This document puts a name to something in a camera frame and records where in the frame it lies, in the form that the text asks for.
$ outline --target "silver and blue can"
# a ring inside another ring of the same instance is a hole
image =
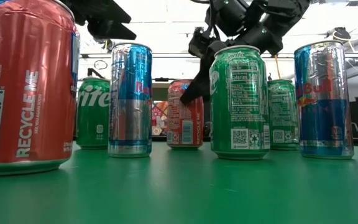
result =
[[[152,151],[152,51],[132,43],[112,49],[109,146],[111,157]]]
[[[351,159],[354,148],[343,44],[317,42],[300,47],[294,57],[302,156]]]

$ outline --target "green soda can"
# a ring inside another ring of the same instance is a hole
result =
[[[107,149],[110,82],[94,77],[83,80],[78,92],[76,143],[82,149]]]
[[[270,149],[270,131],[259,49],[232,46],[216,52],[209,79],[212,151],[222,159],[262,159]]]
[[[298,115],[295,87],[291,80],[272,80],[267,83],[270,111],[271,148],[298,150]]]

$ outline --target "can rim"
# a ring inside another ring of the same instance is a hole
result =
[[[107,80],[107,79],[98,78],[98,77],[85,77],[85,78],[82,78],[82,81],[85,81],[85,80],[101,80],[101,81],[109,82],[109,80]]]
[[[178,79],[178,80],[174,80],[174,81],[172,81],[170,84],[172,84],[172,83],[174,83],[174,82],[178,82],[178,81],[193,81],[192,79],[190,79],[190,78],[182,78],[182,79]]]
[[[137,42],[121,42],[121,43],[116,43],[116,44],[114,44],[114,45],[112,46],[112,49],[114,49],[114,48],[117,47],[118,45],[124,45],[124,44],[132,44],[132,45],[143,46],[143,47],[146,47],[147,49],[149,49],[151,52],[153,52],[152,49],[151,49],[149,46],[144,45],[144,44],[141,44],[141,43],[137,43]]]
[[[312,45],[316,45],[316,44],[322,44],[322,43],[339,43],[341,45],[343,45],[343,43],[340,41],[340,40],[321,40],[321,41],[317,41],[317,42],[313,42],[313,43],[310,43],[310,44],[305,44],[301,47],[298,47],[293,53],[295,54],[297,51],[307,47],[307,46],[312,46]]]
[[[286,80],[286,79],[283,79],[283,78],[279,78],[279,79],[276,79],[276,80],[270,80],[270,81],[267,81],[267,82],[274,82],[274,81],[287,81],[287,82],[292,83],[292,80]]]
[[[71,15],[72,18],[73,18],[73,21],[75,22],[74,13],[73,13],[73,11],[71,11],[71,9],[70,9],[68,6],[66,6],[64,3],[62,3],[62,2],[59,1],[59,0],[53,0],[53,1],[56,2],[57,4],[61,5],[61,7],[65,8],[65,9],[68,11],[68,13],[70,13],[70,15]]]
[[[225,47],[221,50],[218,50],[215,55],[214,55],[214,58],[221,52],[225,51],[225,50],[231,50],[231,49],[236,49],[236,48],[247,48],[247,49],[254,49],[254,50],[257,50],[258,53],[260,53],[260,50],[259,48],[257,47],[254,47],[254,46],[251,46],[251,45],[235,45],[235,46],[230,46],[230,47]]]

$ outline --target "energy drink can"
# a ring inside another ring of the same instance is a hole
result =
[[[60,1],[0,1],[0,175],[70,158],[79,46]]]
[[[267,83],[270,111],[270,148],[299,149],[298,112],[295,87],[291,80],[272,80]]]
[[[317,42],[295,51],[300,151],[305,157],[354,155],[343,44]]]
[[[223,159],[262,159],[270,149],[270,131],[265,62],[259,49],[222,49],[209,74],[212,151]]]
[[[77,140],[82,149],[107,149],[110,82],[86,77],[78,92]]]
[[[112,49],[109,155],[146,157],[152,150],[152,51],[120,43]]]
[[[195,150],[203,145],[202,97],[188,105],[180,101],[190,83],[191,80],[175,80],[168,88],[167,144],[172,149]]]

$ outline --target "green table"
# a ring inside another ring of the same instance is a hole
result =
[[[60,170],[0,177],[0,223],[358,224],[358,147],[352,161],[283,151],[227,161],[209,143],[153,142],[142,159],[75,150]]]

